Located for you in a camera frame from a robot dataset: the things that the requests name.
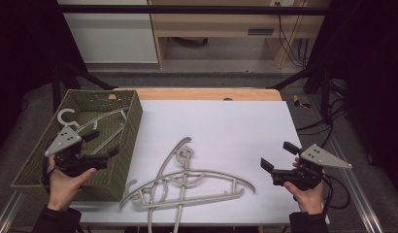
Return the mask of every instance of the white tabletop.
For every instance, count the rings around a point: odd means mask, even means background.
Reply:
[[[181,225],[267,225],[289,223],[288,216],[298,212],[297,203],[282,186],[260,167],[263,157],[278,169],[291,169],[294,155],[282,148],[284,141],[297,147],[300,142],[287,105],[283,101],[203,101],[143,100],[144,109],[128,181],[138,180],[130,190],[156,178],[165,158],[184,137],[194,150],[191,169],[226,173],[252,183],[253,193],[238,199],[182,209]],[[164,175],[181,171],[175,158]],[[206,179],[190,187],[186,197],[221,194],[230,191],[231,182]],[[179,198],[180,189],[170,188],[169,199]],[[83,213],[83,223],[110,225],[146,225],[148,212],[137,210],[127,202],[123,210],[118,203],[76,202],[73,207]],[[157,209],[154,224],[175,222],[176,208]]]

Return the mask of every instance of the hand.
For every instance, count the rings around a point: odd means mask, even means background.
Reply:
[[[50,166],[54,166],[54,155],[49,157]],[[50,174],[50,200],[48,208],[54,211],[67,211],[79,188],[87,182],[96,169],[90,168],[78,177],[68,177],[58,169]]]
[[[299,158],[296,157],[295,161],[293,166],[297,167],[299,165]],[[296,198],[301,212],[308,212],[309,215],[322,213],[323,182],[319,183],[314,189],[306,191],[300,190],[290,182],[285,182],[283,186]]]

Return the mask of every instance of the sleeve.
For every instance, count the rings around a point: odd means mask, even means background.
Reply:
[[[306,212],[292,213],[289,216],[292,233],[328,233],[326,215],[309,215]]]
[[[67,212],[59,212],[44,207],[32,233],[75,233],[81,216],[79,211],[71,208]]]

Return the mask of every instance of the woven basket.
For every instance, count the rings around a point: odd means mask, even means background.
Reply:
[[[74,113],[63,114],[66,122],[76,121],[83,125],[96,117],[120,108],[129,107],[127,118],[121,113],[106,116],[97,122],[99,137],[88,142],[83,153],[90,154],[101,143],[105,142],[124,123],[124,128],[98,153],[106,153],[119,145],[119,153],[108,162],[108,169],[101,169],[82,187],[75,201],[109,201],[117,202],[123,196],[123,190],[129,172],[130,161],[135,147],[136,137],[142,119],[142,106],[135,90],[121,91],[82,91],[68,90],[57,113],[63,109],[73,109]],[[87,126],[80,135],[92,130],[93,124]],[[35,149],[30,153],[23,167],[18,172],[12,187],[35,199],[48,202],[49,195],[41,186],[45,151],[63,128],[54,115]]]

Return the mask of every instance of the wooden table edge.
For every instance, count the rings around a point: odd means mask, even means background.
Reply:
[[[276,89],[265,88],[120,87],[115,90],[136,90],[141,100],[282,100]]]

